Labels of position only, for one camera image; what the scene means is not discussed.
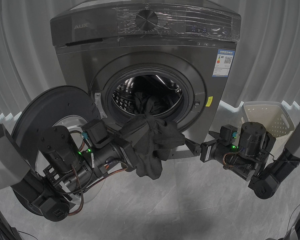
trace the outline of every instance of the laundry basket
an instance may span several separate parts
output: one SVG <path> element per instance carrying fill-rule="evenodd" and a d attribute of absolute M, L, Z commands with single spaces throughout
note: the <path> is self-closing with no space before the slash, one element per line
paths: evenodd
<path fill-rule="evenodd" d="M 276 138 L 271 153 L 274 155 L 280 154 L 282 150 L 279 150 L 279 148 L 287 142 L 295 129 L 282 104 L 268 101 L 245 102 L 242 106 L 242 112 L 242 123 L 259 122 Z"/>

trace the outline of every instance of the qr code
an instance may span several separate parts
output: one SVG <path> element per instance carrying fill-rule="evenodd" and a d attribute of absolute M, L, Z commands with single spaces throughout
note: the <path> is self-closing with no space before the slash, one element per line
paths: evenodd
<path fill-rule="evenodd" d="M 231 59 L 232 59 L 232 57 L 225 57 L 224 58 L 224 64 L 230 64 L 231 63 Z"/>

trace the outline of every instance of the black garment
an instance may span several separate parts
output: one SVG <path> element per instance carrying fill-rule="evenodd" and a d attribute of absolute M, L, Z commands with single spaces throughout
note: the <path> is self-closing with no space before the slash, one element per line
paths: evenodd
<path fill-rule="evenodd" d="M 131 118 L 119 131 L 125 135 L 134 129 L 149 125 L 149 130 L 133 147 L 139 164 L 136 168 L 128 167 L 128 172 L 136 169 L 138 176 L 149 176 L 155 180 L 161 176 L 161 160 L 166 161 L 172 148 L 185 144 L 185 136 L 178 132 L 176 122 L 156 119 L 150 114 L 139 114 Z"/>
<path fill-rule="evenodd" d="M 141 91 L 135 93 L 134 99 L 136 102 L 135 114 L 149 113 L 151 115 L 158 115 L 168 110 L 168 106 L 163 100 Z"/>

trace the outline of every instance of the machine top panel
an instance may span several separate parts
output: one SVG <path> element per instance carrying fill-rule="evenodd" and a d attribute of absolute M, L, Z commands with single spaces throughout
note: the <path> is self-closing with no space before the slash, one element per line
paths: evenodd
<path fill-rule="evenodd" d="M 79 45 L 131 36 L 238 42 L 239 14 L 208 0 L 88 0 L 52 18 L 52 43 Z"/>

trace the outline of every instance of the white label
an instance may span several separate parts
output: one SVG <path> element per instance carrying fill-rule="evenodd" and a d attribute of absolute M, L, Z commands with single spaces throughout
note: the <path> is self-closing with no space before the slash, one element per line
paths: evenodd
<path fill-rule="evenodd" d="M 91 167 L 94 168 L 94 157 L 93 157 L 93 153 L 91 153 Z"/>
<path fill-rule="evenodd" d="M 219 49 L 214 65 L 213 77 L 228 77 L 232 60 L 235 55 L 234 50 Z"/>
<path fill-rule="evenodd" d="M 126 161 L 128 162 L 129 166 L 132 166 L 126 152 L 124 151 L 124 149 L 122 147 L 120 147 L 122 154 L 124 155 L 124 158 L 126 159 Z"/>
<path fill-rule="evenodd" d="M 76 7 L 73 7 L 70 10 L 74 9 L 79 9 L 87 6 L 95 6 L 95 5 L 101 5 L 101 4 L 106 4 L 106 3 L 113 3 L 113 2 L 123 2 L 123 1 L 131 1 L 131 0 L 94 0 L 94 1 L 89 1 L 89 2 L 83 2 Z"/>
<path fill-rule="evenodd" d="M 211 146 L 208 146 L 208 151 L 207 151 L 206 158 L 204 159 L 204 161 L 208 161 L 209 160 L 210 151 L 211 151 Z"/>

